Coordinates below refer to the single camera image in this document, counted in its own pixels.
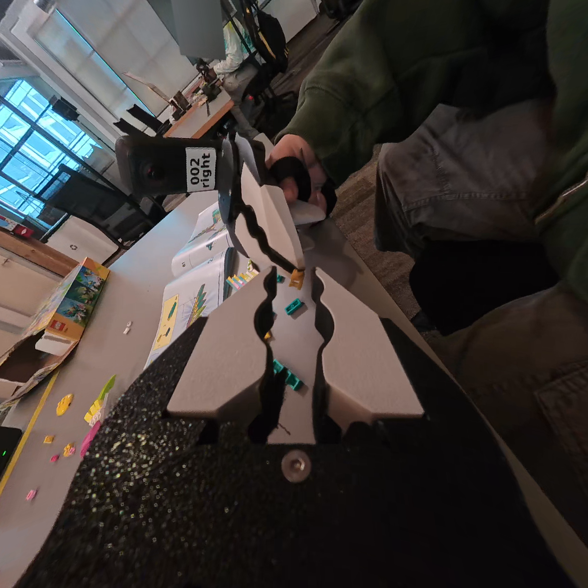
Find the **black office chair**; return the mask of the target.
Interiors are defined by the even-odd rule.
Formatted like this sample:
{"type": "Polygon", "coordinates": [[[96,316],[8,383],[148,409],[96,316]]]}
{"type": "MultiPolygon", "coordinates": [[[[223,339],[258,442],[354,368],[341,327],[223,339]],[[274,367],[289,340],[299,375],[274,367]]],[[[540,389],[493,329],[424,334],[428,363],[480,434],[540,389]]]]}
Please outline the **black office chair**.
{"type": "Polygon", "coordinates": [[[167,215],[156,199],[127,195],[65,165],[59,166],[38,196],[50,208],[92,225],[121,251],[167,215]]]}

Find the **person's right forearm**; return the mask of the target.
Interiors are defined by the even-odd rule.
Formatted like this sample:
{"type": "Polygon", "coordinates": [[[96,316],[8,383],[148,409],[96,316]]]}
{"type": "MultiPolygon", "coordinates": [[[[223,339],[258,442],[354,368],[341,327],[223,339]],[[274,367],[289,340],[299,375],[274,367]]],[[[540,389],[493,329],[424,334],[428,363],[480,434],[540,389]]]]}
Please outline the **person's right forearm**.
{"type": "Polygon", "coordinates": [[[364,1],[305,78],[282,132],[340,185],[375,144],[407,138],[451,102],[472,48],[470,1],[364,1]]]}

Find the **black backpack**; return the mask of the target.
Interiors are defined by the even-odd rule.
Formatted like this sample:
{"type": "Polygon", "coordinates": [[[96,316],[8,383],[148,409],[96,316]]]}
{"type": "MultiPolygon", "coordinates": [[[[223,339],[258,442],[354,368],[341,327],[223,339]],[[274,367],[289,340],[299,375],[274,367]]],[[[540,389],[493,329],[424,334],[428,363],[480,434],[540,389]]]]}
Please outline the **black backpack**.
{"type": "Polygon", "coordinates": [[[243,2],[246,31],[254,46],[254,54],[247,61],[270,85],[275,77],[287,71],[289,51],[282,26],[277,18],[262,11],[254,1],[243,2]]]}

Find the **wooden counter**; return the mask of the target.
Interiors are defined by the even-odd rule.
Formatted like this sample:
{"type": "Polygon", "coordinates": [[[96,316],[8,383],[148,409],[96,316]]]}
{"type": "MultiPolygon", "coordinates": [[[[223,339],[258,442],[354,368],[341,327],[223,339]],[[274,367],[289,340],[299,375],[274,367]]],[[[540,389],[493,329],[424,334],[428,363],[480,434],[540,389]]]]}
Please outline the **wooden counter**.
{"type": "Polygon", "coordinates": [[[1,263],[10,260],[42,274],[65,277],[79,264],[47,244],[1,229],[1,263]]]}

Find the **large window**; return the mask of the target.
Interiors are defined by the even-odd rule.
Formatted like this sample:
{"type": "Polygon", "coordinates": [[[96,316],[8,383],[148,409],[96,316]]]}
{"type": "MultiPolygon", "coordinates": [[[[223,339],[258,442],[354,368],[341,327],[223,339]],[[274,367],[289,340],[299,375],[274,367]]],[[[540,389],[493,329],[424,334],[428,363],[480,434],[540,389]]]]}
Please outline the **large window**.
{"type": "Polygon", "coordinates": [[[112,151],[76,122],[55,113],[25,79],[1,80],[1,206],[52,226],[41,192],[61,165],[97,177],[113,163],[112,151]]]}

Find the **white lime striped lego assembly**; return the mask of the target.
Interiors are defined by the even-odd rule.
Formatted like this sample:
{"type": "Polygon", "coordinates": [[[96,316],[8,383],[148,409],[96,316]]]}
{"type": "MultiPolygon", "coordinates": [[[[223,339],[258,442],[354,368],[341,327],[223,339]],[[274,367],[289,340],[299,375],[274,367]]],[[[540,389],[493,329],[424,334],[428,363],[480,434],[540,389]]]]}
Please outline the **white lime striped lego assembly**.
{"type": "Polygon", "coordinates": [[[242,287],[244,287],[247,283],[253,280],[259,273],[259,270],[256,268],[255,264],[252,260],[247,261],[246,269],[243,272],[238,274],[233,274],[232,276],[228,276],[225,279],[226,285],[228,285],[232,290],[238,291],[242,287]]]}

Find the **black device with green light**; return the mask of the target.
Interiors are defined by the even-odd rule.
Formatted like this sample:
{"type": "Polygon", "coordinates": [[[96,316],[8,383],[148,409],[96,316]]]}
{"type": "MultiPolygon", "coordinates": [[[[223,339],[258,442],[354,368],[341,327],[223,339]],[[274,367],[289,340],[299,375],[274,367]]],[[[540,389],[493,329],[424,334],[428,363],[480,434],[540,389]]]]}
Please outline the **black device with green light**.
{"type": "Polygon", "coordinates": [[[0,433],[0,473],[2,477],[5,469],[7,468],[11,460],[12,455],[14,454],[16,448],[19,445],[23,432],[21,429],[18,428],[1,426],[0,433]]]}

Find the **person's grey trousers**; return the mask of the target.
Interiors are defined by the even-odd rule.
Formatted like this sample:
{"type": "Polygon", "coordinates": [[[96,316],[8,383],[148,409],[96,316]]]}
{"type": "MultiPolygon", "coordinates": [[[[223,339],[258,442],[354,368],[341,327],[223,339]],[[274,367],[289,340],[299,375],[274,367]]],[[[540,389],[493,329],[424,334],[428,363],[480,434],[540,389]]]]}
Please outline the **person's grey trousers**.
{"type": "MultiPolygon", "coordinates": [[[[379,157],[381,251],[537,245],[530,190],[547,153],[547,104],[474,119],[439,105],[379,157]]],[[[562,283],[500,305],[430,346],[587,544],[587,303],[562,283]]]]}

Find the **lime yellow lego assembly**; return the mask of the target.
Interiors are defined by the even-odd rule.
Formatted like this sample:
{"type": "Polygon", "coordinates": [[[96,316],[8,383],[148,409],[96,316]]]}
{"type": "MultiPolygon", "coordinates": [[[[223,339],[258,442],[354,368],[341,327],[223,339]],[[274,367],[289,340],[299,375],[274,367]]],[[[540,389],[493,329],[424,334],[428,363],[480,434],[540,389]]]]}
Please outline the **lime yellow lego assembly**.
{"type": "Polygon", "coordinates": [[[96,423],[103,420],[105,411],[107,409],[107,397],[108,394],[96,398],[88,411],[85,413],[84,421],[88,424],[89,427],[94,427],[96,423]]]}

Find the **person's right hand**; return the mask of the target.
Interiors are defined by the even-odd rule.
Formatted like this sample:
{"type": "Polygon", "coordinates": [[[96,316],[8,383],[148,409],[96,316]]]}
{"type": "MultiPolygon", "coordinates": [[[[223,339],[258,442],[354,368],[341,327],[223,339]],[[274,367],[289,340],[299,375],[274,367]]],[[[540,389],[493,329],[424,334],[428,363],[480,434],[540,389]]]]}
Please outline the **person's right hand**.
{"type": "Polygon", "coordinates": [[[322,194],[322,187],[327,181],[327,174],[310,145],[300,136],[284,135],[266,159],[266,167],[271,168],[278,160],[287,157],[295,157],[304,164],[312,185],[308,202],[326,212],[327,201],[322,194]]]}

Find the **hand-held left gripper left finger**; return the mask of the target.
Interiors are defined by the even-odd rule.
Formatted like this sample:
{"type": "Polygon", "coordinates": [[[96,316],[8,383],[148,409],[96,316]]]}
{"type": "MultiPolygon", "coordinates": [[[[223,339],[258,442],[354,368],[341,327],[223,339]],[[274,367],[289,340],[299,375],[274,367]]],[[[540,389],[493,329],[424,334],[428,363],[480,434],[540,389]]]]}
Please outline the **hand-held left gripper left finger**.
{"type": "Polygon", "coordinates": [[[266,340],[274,323],[277,269],[270,266],[196,322],[198,338],[166,412],[216,424],[242,425],[266,444],[281,411],[273,352],[266,340]]]}

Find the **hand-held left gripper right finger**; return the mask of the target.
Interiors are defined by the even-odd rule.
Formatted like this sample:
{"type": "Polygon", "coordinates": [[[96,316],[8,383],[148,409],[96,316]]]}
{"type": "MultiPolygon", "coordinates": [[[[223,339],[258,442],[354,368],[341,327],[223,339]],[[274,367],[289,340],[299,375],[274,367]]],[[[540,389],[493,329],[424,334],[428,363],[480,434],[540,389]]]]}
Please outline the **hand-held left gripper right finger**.
{"type": "Polygon", "coordinates": [[[312,300],[322,338],[312,393],[316,443],[337,443],[355,423],[421,418],[424,409],[380,316],[318,267],[312,300]]]}

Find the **colourful lego box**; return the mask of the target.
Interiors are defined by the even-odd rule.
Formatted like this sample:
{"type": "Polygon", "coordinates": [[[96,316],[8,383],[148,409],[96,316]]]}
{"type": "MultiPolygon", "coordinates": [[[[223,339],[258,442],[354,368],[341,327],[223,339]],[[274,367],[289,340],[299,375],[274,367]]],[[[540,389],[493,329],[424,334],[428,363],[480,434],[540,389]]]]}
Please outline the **colourful lego box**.
{"type": "Polygon", "coordinates": [[[72,353],[90,320],[110,269],[85,258],[58,285],[1,356],[1,408],[29,393],[72,353]]]}

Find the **grey hanging panel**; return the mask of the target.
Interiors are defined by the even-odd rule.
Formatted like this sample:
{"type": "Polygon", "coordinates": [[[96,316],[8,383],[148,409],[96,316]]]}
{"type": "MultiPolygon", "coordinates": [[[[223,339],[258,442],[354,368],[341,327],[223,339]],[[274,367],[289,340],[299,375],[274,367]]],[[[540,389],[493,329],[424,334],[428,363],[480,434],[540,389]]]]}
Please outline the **grey hanging panel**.
{"type": "Polygon", "coordinates": [[[213,61],[226,57],[220,1],[171,1],[180,53],[213,61]]]}

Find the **wooden table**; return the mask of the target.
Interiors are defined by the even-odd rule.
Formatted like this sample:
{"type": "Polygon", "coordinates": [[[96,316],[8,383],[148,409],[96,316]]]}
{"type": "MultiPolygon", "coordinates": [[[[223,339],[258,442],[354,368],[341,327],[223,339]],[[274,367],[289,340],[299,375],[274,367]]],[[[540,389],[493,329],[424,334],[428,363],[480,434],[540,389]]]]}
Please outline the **wooden table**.
{"type": "Polygon", "coordinates": [[[166,138],[202,138],[230,113],[234,103],[223,89],[212,102],[193,106],[164,133],[166,138]]]}

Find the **white recycling bin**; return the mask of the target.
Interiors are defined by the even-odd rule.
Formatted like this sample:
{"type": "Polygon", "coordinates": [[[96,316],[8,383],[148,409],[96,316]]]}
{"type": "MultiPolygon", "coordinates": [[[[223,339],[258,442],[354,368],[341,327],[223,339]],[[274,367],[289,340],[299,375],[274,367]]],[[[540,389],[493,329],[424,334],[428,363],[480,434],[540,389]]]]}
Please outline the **white recycling bin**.
{"type": "Polygon", "coordinates": [[[119,246],[99,229],[77,217],[67,218],[48,238],[47,245],[77,262],[90,258],[101,265],[119,251],[119,246]]]}

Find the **long pink lego piece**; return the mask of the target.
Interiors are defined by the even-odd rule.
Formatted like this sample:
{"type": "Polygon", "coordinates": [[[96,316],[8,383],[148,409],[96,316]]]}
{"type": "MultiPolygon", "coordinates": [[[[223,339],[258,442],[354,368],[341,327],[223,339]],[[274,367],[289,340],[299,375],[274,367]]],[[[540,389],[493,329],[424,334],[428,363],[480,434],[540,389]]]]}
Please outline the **long pink lego piece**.
{"type": "Polygon", "coordinates": [[[80,459],[84,459],[85,454],[88,452],[96,434],[98,433],[100,426],[101,426],[101,421],[100,420],[96,420],[96,422],[94,423],[94,425],[91,427],[90,431],[88,432],[88,434],[84,437],[82,444],[80,446],[80,451],[79,451],[79,456],[80,459]]]}

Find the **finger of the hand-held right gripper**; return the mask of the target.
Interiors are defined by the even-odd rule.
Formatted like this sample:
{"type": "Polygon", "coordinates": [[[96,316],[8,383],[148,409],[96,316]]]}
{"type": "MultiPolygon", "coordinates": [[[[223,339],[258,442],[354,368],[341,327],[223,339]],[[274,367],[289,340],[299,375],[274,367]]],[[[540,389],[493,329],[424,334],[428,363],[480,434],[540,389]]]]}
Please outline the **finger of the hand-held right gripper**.
{"type": "Polygon", "coordinates": [[[272,260],[268,238],[253,207],[230,192],[219,192],[219,211],[232,245],[255,264],[276,264],[272,260]]]}
{"type": "Polygon", "coordinates": [[[276,264],[255,264],[260,270],[276,266],[284,273],[294,269],[305,270],[305,259],[298,232],[293,223],[288,204],[279,187],[260,185],[246,163],[242,165],[239,183],[232,190],[246,205],[253,207],[259,224],[264,229],[270,254],[276,264]]]}

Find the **lego instruction booklet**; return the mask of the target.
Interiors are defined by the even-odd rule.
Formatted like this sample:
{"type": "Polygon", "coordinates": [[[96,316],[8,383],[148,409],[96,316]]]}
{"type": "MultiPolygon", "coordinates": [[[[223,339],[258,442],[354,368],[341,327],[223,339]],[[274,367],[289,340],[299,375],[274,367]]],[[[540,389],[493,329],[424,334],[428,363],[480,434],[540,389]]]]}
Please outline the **lego instruction booklet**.
{"type": "Polygon", "coordinates": [[[219,206],[198,216],[186,245],[173,257],[173,280],[164,289],[158,329],[146,369],[199,318],[207,317],[235,292],[225,279],[246,269],[247,261],[232,245],[219,206]]]}

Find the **teal double lego slope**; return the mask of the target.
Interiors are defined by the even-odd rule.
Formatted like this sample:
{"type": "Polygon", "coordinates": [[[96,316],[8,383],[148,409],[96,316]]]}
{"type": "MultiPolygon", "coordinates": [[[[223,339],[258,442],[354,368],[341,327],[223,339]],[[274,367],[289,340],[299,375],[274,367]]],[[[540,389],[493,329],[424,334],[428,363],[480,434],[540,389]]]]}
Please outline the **teal double lego slope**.
{"type": "Polygon", "coordinates": [[[285,385],[289,386],[295,392],[298,392],[304,386],[303,381],[277,359],[273,360],[273,373],[275,376],[283,377],[285,385]]]}

